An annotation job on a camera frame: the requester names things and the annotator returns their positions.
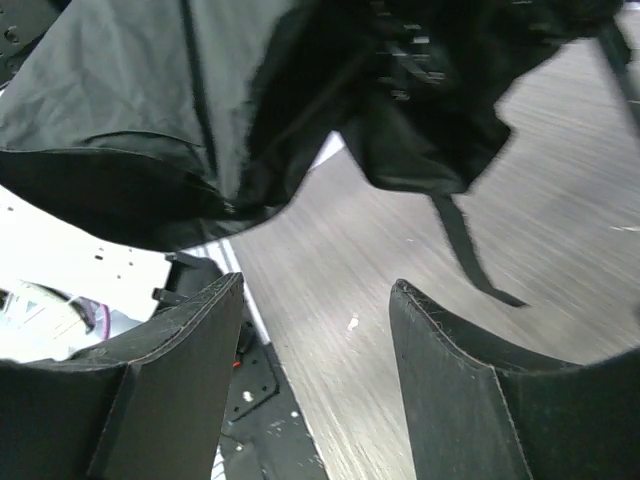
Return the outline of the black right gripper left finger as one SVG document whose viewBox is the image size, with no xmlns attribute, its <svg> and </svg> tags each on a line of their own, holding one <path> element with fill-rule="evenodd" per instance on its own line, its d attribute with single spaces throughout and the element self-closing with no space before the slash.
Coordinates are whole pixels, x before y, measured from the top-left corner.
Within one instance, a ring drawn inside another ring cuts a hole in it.
<svg viewBox="0 0 640 480">
<path fill-rule="evenodd" d="M 243 311 L 230 273 L 63 361 L 1 364 L 5 479 L 207 479 Z"/>
</svg>

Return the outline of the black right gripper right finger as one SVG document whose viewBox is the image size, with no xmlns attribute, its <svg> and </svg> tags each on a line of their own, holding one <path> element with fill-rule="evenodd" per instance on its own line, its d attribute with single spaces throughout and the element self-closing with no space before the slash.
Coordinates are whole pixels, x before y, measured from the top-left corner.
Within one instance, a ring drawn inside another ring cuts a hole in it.
<svg viewBox="0 0 640 480">
<path fill-rule="evenodd" d="M 511 343 L 405 280 L 389 318 L 422 480 L 635 479 L 639 353 L 578 365 Z"/>
</svg>

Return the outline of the black folding umbrella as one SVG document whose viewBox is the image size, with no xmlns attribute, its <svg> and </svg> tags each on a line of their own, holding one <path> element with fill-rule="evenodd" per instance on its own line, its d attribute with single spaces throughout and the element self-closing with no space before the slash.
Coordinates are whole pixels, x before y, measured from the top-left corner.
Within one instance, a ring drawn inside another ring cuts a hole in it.
<svg viewBox="0 0 640 480">
<path fill-rule="evenodd" d="M 618 1 L 72 1 L 1 98 L 1 183 L 109 242 L 170 252 L 280 213 L 338 132 L 375 187 L 429 196 L 465 276 L 455 197 L 511 128 L 496 106 L 594 38 L 632 114 Z"/>
</svg>

